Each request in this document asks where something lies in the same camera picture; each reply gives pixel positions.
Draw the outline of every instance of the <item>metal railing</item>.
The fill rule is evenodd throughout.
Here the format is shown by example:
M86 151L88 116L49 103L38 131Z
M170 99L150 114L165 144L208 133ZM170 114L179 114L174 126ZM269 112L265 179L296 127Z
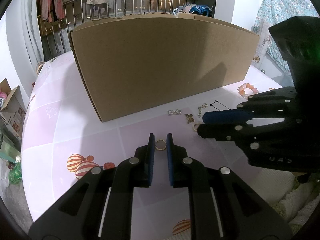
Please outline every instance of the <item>metal railing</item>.
M109 4L89 6L86 0L64 0L64 19L48 23L41 22L39 18L43 47L47 43L47 54L55 57L71 50L68 33L86 21L132 13L172 13L177 6L186 3L187 0L112 0Z

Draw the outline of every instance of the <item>blue floral fabric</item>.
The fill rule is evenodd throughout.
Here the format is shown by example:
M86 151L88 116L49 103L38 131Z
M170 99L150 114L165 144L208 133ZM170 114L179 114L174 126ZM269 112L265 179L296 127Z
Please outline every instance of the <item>blue floral fabric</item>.
M262 26L263 21L275 25L294 16L319 17L313 5L305 0L263 0L254 23L253 31L259 34L260 25ZM273 39L269 43L267 53L285 74L290 75L288 64L282 59Z

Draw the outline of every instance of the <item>brown cardboard box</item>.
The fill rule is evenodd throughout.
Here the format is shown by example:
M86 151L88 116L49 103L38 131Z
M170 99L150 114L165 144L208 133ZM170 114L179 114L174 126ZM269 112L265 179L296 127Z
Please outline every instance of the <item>brown cardboard box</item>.
M230 23L166 13L89 21L69 38L102 122L243 80L259 41Z
M22 128L26 112L15 96L18 87L11 90L7 79L4 79L0 83L1 91L8 95L0 110L0 116L9 132L20 141L22 139Z

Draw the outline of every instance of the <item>open box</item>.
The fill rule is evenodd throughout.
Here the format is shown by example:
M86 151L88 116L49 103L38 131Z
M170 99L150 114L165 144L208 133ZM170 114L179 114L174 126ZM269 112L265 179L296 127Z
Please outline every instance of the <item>open box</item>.
M205 16L148 13L88 21L69 39L105 122L243 80L259 36Z
M21 141L26 112L23 110L23 107L16 98L16 91L18 87L19 86L11 90L6 78L0 83L1 91L8 95L1 107L0 116L8 131L12 133L18 141Z

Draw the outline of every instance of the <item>orange striped balloon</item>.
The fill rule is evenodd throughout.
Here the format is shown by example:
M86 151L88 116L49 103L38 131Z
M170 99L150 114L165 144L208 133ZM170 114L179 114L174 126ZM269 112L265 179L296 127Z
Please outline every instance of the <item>orange striped balloon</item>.
M80 154L74 153L68 158L67 168L71 172L75 172L79 163L84 160L84 157Z
M189 228L191 228L191 223L190 223L190 219L185 219L185 220L182 220L180 222L178 222L173 230L172 230L172 233L173 235L176 235L176 234L179 234L183 231L186 231L188 230Z
M82 161L81 163L79 163L76 169L76 178L81 179L89 170L97 166L99 165L96 163L90 161Z

